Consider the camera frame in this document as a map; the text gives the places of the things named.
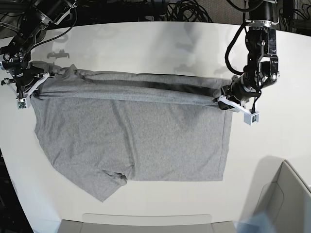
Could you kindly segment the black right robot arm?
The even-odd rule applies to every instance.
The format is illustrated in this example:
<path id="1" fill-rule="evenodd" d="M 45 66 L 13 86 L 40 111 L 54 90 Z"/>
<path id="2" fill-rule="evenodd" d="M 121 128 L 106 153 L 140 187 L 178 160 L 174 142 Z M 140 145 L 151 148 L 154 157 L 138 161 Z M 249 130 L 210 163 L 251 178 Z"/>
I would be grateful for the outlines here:
<path id="1" fill-rule="evenodd" d="M 48 25 L 59 24 L 76 5 L 76 0 L 33 0 L 25 5 L 17 34 L 0 49 L 0 68 L 11 74 L 9 83 L 15 82 L 20 98 L 35 76 L 44 72 L 29 65 L 31 50 L 43 44 Z"/>

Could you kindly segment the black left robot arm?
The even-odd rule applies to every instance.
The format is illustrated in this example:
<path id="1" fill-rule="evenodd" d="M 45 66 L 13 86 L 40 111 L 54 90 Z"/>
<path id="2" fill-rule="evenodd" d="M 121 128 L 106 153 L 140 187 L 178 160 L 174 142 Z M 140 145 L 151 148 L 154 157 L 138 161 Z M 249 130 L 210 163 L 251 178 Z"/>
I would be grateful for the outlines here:
<path id="1" fill-rule="evenodd" d="M 244 8 L 228 3 L 243 13 L 243 22 L 225 52 L 226 67 L 234 74 L 231 84 L 222 87 L 224 100 L 218 99 L 222 110 L 229 110 L 235 104 L 241 105 L 250 98 L 258 100 L 262 89 L 275 84 L 279 78 L 278 56 L 276 54 L 276 29 L 278 15 L 276 0 L 246 0 Z M 248 50 L 247 65 L 242 71 L 234 69 L 229 54 L 239 35 L 245 31 L 245 45 Z"/>

